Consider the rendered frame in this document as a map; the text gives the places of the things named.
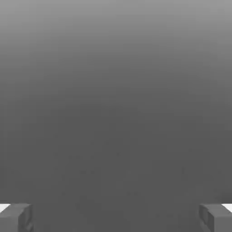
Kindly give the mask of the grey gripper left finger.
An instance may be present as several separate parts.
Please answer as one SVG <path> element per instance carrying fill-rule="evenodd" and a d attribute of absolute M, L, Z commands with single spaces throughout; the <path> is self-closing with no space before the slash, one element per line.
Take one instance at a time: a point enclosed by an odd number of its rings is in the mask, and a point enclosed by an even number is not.
<path fill-rule="evenodd" d="M 0 232 L 34 232 L 33 205 L 0 203 Z"/>

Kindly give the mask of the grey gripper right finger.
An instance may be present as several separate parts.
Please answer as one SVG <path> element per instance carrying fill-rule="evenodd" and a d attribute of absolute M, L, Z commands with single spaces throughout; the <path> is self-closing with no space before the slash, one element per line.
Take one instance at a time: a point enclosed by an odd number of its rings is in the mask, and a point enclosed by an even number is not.
<path fill-rule="evenodd" d="M 198 217 L 203 232 L 232 232 L 232 203 L 200 204 Z"/>

